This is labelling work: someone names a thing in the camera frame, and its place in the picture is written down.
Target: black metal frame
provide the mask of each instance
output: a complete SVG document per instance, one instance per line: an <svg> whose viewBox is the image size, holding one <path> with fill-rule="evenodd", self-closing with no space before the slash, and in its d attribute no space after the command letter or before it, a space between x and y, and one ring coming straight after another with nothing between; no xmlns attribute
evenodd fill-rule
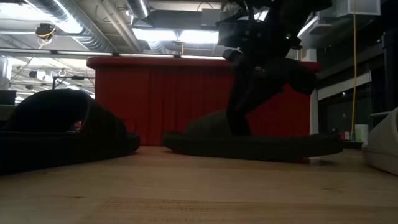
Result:
<svg viewBox="0 0 398 224"><path fill-rule="evenodd" d="M54 76L53 80L52 80L52 89L56 89L56 87L58 87L61 83L57 83L56 80L60 78L62 81L65 81L67 78L70 78L71 80L84 80L84 79L95 79L95 77L79 77L79 76L75 76L75 77L62 77L62 76Z"/></svg>

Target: black slide sandal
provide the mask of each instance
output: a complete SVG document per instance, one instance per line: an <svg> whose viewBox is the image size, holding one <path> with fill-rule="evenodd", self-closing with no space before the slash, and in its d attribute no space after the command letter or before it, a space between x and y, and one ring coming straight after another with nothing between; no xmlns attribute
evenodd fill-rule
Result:
<svg viewBox="0 0 398 224"><path fill-rule="evenodd" d="M336 133L287 139L232 136L224 114L224 111L219 111L192 121L187 126L186 133L165 133L163 145L177 153L191 156L259 161L292 161L343 151L343 142Z"/></svg>
<svg viewBox="0 0 398 224"><path fill-rule="evenodd" d="M81 121L80 131L68 131ZM127 156L139 136L76 90L47 90L24 100L0 131L0 174Z"/></svg>

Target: cable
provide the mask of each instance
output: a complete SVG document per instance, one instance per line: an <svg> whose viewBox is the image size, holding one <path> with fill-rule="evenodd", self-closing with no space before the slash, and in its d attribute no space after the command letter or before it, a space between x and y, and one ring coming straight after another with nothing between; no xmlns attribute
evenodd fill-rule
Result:
<svg viewBox="0 0 398 224"><path fill-rule="evenodd" d="M49 41L44 41L43 39L40 39L40 38L38 38L37 39L37 43L39 43L40 45L43 45L43 46L45 46L45 45L47 45L47 44L51 44L51 42L52 42L52 39L50 39Z"/></svg>
<svg viewBox="0 0 398 224"><path fill-rule="evenodd" d="M52 40L49 40L49 41L47 42L47 39L49 38L50 35L51 35L51 34L46 34L46 38L45 38L45 40L43 40L43 42L41 43L41 45L40 45L40 47L39 47L39 50L42 49L42 48L44 47L44 45L47 45L47 44L51 43Z"/></svg>
<svg viewBox="0 0 398 224"><path fill-rule="evenodd" d="M355 120L355 99L356 99L356 77L358 74L357 58L356 58L356 0L354 0L354 96L353 96L353 114L351 117L351 140L354 134Z"/></svg>
<svg viewBox="0 0 398 224"><path fill-rule="evenodd" d="M199 7L200 7L203 3L207 3L207 5L209 5L212 9L214 9L214 7L213 7L210 3L208 3L207 1L202 1L202 2L199 4L199 6L198 6L197 11L199 11Z"/></svg>

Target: wooden table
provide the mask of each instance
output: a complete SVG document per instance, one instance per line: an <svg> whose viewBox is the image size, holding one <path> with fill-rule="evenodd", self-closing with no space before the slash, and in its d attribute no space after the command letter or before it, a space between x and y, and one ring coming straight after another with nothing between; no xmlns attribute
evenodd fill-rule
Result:
<svg viewBox="0 0 398 224"><path fill-rule="evenodd" d="M288 164L142 147L0 177L0 223L398 223L398 177L359 151Z"/></svg>

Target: red wall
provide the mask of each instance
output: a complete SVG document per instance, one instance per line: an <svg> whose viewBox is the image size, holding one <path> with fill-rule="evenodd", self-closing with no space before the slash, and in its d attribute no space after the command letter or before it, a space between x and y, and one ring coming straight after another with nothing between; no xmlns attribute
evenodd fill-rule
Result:
<svg viewBox="0 0 398 224"><path fill-rule="evenodd" d="M190 119L225 109L233 77L225 61L91 58L96 100L120 117L142 145L161 145L165 131L184 131ZM248 116L255 135L305 136L310 97L288 85Z"/></svg>

